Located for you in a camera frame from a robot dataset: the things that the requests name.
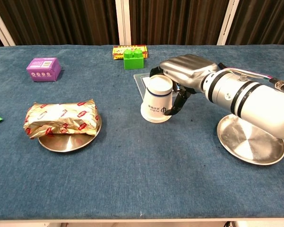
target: purple box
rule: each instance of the purple box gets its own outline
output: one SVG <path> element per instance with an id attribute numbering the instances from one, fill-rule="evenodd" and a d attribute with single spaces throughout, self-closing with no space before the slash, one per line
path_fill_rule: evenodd
<path id="1" fill-rule="evenodd" d="M 34 58 L 27 71 L 33 81 L 56 81 L 61 67 L 57 58 Z"/>

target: small box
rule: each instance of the small box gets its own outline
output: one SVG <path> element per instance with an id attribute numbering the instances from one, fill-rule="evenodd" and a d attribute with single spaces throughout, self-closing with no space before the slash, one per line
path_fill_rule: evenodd
<path id="1" fill-rule="evenodd" d="M 114 46 L 113 47 L 113 58 L 114 60 L 123 59 L 123 52 L 125 50 L 142 50 L 143 58 L 148 58 L 148 52 L 146 45 L 133 45 L 133 46 Z"/>
<path id="2" fill-rule="evenodd" d="M 33 81 L 56 81 L 61 67 L 57 58 L 34 58 L 27 71 Z"/>

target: table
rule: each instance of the table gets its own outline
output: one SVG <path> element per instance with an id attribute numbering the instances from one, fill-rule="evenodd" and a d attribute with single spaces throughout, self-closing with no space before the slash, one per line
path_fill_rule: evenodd
<path id="1" fill-rule="evenodd" d="M 284 218 L 284 158 L 256 166 L 229 154 L 216 135 L 229 113 L 202 94 L 165 123 L 145 121 L 133 79 L 187 53 L 284 79 L 284 45 L 148 48 L 144 69 L 124 70 L 112 46 L 0 47 L 0 220 Z M 59 80 L 33 82 L 35 57 L 57 57 Z M 90 98 L 103 125 L 78 152 L 50 152 L 22 128 L 33 102 Z"/>

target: small yellow box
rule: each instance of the small yellow box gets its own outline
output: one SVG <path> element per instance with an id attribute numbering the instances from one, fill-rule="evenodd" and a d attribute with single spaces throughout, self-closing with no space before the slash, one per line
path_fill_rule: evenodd
<path id="1" fill-rule="evenodd" d="M 148 58 L 148 52 L 146 45 L 133 45 L 133 46 L 114 46 L 113 47 L 113 58 L 114 60 L 123 59 L 123 52 L 125 50 L 142 50 L 143 57 Z"/>

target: green building block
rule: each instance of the green building block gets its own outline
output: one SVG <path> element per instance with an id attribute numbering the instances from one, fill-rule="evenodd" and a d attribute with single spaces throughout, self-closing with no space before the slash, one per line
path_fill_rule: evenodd
<path id="1" fill-rule="evenodd" d="M 125 70 L 135 70 L 144 68 L 144 58 L 142 50 L 136 49 L 134 52 L 126 50 L 123 52 Z"/>

